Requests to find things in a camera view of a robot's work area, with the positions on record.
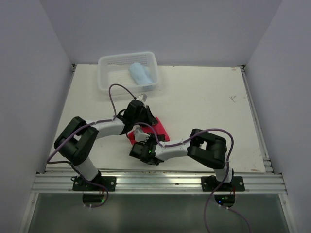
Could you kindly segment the red towel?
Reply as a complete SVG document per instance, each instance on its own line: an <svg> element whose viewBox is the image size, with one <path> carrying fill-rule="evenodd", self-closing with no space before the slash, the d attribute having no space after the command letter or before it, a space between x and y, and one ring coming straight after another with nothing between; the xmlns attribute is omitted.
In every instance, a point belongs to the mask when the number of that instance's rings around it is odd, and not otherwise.
<svg viewBox="0 0 311 233"><path fill-rule="evenodd" d="M152 128L155 130L155 132L158 134L158 139L159 141L170 141L170 137L168 133L166 132L163 124L161 123L160 119L156 117L156 120L158 121L157 124L152 125ZM142 126L141 127L144 133L151 133L153 134L153 131L147 127L147 126ZM130 140L131 144L134 144L136 142L134 138L134 130L126 134L126 137Z"/></svg>

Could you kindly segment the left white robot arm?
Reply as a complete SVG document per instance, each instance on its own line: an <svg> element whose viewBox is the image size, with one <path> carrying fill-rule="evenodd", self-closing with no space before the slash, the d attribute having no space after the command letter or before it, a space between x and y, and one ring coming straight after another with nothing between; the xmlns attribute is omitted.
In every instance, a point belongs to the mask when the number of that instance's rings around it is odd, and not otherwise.
<svg viewBox="0 0 311 233"><path fill-rule="evenodd" d="M131 100L127 108L119 111L112 119L91 122L76 116L55 140L55 152L65 157L77 173L84 177L84 185L94 191L101 185L100 172L89 158L95 140L127 134L135 125L143 123L153 126L158 120L149 106L138 99Z"/></svg>

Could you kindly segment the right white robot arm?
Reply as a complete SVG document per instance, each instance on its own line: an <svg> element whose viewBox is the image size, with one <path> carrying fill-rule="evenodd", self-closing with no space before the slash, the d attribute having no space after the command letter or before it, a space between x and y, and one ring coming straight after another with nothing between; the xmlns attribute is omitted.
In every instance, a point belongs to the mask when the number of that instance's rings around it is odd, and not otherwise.
<svg viewBox="0 0 311 233"><path fill-rule="evenodd" d="M233 169L228 164L227 142L223 137L193 129L188 139L165 141L165 135L146 133L142 128L133 131L134 143L129 155L148 165L157 166L172 158L189 157L211 168L216 174L216 184L228 190L234 184Z"/></svg>

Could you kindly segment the light blue towel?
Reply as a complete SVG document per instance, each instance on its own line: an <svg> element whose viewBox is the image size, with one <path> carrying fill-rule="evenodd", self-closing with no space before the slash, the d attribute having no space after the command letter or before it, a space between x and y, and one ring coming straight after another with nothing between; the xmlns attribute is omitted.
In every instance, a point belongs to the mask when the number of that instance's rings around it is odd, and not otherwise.
<svg viewBox="0 0 311 233"><path fill-rule="evenodd" d="M147 85L153 83L148 69L141 63L136 62L131 64L129 67L129 72L131 77L138 85Z"/></svg>

